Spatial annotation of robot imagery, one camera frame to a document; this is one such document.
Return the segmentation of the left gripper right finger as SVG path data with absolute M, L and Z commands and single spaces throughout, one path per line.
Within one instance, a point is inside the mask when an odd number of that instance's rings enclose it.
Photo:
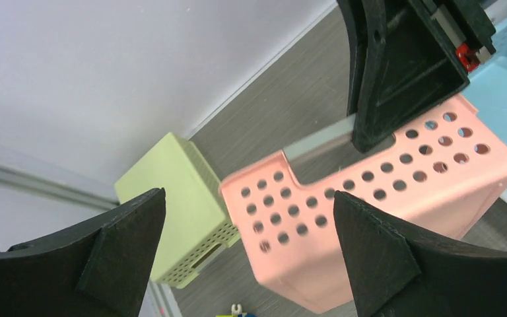
M 507 252 L 454 240 L 335 192 L 359 316 L 507 316 Z

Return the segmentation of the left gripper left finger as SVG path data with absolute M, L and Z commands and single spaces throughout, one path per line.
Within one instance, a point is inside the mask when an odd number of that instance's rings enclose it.
M 0 316 L 138 316 L 165 217 L 153 188 L 0 252 Z

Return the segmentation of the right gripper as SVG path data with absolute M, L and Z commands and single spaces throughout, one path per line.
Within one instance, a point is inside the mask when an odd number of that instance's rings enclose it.
M 459 93 L 496 52 L 479 1 L 338 1 L 350 49 L 347 113 L 366 153 Z

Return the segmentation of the pink perforated basket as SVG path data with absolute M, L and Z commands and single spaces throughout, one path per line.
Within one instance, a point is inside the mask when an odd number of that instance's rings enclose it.
M 321 314 L 507 316 L 507 252 L 463 236 L 507 188 L 507 146 L 457 95 L 309 185 L 296 143 L 220 192 L 260 285 Z

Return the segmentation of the pale green perforated basket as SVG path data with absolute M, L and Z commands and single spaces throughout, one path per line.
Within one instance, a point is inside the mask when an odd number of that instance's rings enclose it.
M 192 141 L 166 134 L 115 184 L 125 203 L 151 188 L 166 191 L 166 218 L 151 280 L 182 289 L 240 239 L 219 194 L 220 180 Z

